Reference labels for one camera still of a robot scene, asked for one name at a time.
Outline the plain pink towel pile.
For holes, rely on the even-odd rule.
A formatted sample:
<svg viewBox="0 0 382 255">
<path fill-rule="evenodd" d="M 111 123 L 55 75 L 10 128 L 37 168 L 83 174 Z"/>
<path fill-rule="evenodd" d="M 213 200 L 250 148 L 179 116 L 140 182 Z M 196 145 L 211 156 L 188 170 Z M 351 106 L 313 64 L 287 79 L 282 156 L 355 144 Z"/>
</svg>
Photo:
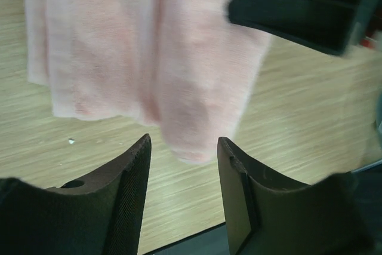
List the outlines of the plain pink towel pile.
<svg viewBox="0 0 382 255">
<path fill-rule="evenodd" d="M 201 164 L 234 134 L 267 53 L 266 32 L 230 24 L 228 0 L 24 0 L 27 72 L 53 114 L 157 125 Z"/>
</svg>

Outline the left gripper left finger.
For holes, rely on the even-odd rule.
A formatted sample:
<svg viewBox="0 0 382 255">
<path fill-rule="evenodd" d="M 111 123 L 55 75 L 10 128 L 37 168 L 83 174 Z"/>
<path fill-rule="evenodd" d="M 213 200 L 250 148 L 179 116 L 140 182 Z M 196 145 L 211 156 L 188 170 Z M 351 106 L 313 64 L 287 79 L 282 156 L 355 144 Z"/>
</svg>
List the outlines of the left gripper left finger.
<svg viewBox="0 0 382 255">
<path fill-rule="evenodd" d="M 137 254 L 149 178 L 148 134 L 59 188 L 1 180 L 2 254 Z"/>
</svg>

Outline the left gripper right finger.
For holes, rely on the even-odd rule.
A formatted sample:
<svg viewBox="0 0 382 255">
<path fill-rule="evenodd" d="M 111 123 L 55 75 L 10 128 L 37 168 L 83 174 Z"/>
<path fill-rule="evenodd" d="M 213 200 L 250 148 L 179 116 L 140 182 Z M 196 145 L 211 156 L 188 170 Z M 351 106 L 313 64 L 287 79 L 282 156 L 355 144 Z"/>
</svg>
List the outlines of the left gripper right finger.
<svg viewBox="0 0 382 255">
<path fill-rule="evenodd" d="M 226 137 L 217 158 L 230 254 L 375 254 L 374 164 L 308 185 Z"/>
</svg>

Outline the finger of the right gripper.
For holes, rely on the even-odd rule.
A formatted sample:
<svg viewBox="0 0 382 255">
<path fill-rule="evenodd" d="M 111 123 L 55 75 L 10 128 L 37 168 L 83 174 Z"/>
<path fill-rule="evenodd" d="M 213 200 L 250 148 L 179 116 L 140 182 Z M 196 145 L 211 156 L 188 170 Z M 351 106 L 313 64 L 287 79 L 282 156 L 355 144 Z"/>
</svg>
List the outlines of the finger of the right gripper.
<svg viewBox="0 0 382 255">
<path fill-rule="evenodd" d="M 230 0 L 227 11 L 233 24 L 341 56 L 365 36 L 375 0 Z"/>
</svg>

